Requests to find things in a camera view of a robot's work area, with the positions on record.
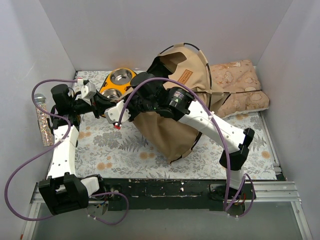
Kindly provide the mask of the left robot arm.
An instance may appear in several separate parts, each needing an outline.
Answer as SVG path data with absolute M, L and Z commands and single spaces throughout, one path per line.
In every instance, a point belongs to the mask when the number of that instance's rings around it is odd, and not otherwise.
M 81 116 L 93 113 L 99 118 L 115 103 L 100 94 L 89 81 L 74 94 L 66 84 L 54 86 L 51 94 L 55 104 L 49 122 L 56 147 L 47 177 L 39 183 L 39 192 L 51 214 L 59 215 L 87 208 L 91 196 L 95 200 L 107 200 L 106 193 L 112 188 L 100 174 L 77 177 L 75 159 Z

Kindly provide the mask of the beige fabric pet tent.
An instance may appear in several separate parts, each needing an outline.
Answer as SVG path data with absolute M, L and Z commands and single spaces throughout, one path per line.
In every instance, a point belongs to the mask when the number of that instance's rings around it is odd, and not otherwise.
M 213 81 L 205 55 L 191 43 L 178 43 L 160 52 L 147 71 L 132 78 L 130 86 L 134 89 L 151 78 L 159 80 L 144 84 L 130 100 L 130 120 L 170 164 L 188 156 L 202 136 L 179 122 L 194 99 L 180 85 L 197 94 L 211 111 L 217 111 L 227 95 Z

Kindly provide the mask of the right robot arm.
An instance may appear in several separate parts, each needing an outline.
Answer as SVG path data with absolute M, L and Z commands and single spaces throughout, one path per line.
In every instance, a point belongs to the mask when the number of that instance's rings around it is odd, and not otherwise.
M 165 83 L 173 83 L 165 88 Z M 133 92 L 126 100 L 132 119 L 140 113 L 154 112 L 197 130 L 223 147 L 219 163 L 226 169 L 227 195 L 237 199 L 245 192 L 243 165 L 249 155 L 249 146 L 255 131 L 240 129 L 213 112 L 189 87 L 168 78 L 155 77 L 142 72 L 136 75 L 130 86 Z

